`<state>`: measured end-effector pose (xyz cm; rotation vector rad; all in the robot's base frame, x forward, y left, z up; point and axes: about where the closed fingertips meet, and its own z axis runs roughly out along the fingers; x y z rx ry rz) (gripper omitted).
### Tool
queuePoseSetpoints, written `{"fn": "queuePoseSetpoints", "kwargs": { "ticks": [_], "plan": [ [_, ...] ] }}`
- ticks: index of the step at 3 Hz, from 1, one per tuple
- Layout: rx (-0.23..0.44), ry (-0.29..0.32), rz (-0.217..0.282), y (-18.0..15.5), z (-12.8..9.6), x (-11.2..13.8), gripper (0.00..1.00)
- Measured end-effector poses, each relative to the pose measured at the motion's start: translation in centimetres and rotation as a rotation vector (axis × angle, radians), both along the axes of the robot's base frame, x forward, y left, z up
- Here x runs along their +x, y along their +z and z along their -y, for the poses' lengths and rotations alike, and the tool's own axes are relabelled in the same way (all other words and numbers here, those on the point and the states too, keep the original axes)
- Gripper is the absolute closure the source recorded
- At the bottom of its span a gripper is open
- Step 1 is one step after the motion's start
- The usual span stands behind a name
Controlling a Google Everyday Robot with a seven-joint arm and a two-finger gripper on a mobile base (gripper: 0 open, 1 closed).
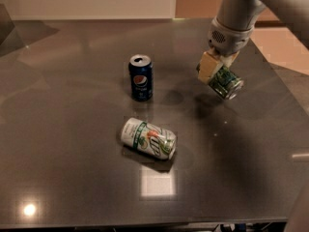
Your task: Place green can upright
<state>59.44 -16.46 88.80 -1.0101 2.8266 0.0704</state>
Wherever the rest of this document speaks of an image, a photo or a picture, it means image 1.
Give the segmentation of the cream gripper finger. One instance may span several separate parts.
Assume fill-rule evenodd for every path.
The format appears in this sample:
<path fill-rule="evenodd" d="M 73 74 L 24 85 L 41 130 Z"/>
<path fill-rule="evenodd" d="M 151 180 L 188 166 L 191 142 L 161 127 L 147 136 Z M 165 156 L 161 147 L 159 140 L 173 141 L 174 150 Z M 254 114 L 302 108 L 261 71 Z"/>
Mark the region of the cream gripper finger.
<path fill-rule="evenodd" d="M 220 54 L 214 48 L 205 51 L 197 67 L 198 79 L 208 84 L 222 66 Z"/>
<path fill-rule="evenodd" d="M 225 67 L 230 68 L 238 56 L 239 56 L 239 52 L 236 52 L 229 56 L 222 56 L 221 62 L 223 63 Z"/>

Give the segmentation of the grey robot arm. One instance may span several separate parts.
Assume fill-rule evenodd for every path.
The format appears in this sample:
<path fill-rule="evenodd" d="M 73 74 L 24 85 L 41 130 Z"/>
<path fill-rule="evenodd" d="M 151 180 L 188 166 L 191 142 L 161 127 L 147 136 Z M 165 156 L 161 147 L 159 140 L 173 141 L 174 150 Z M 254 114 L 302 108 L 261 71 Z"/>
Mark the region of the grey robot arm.
<path fill-rule="evenodd" d="M 264 9 L 270 9 L 309 48 L 309 0 L 222 0 L 208 32 L 210 49 L 198 65 L 199 80 L 209 83 L 222 66 L 232 65 Z"/>

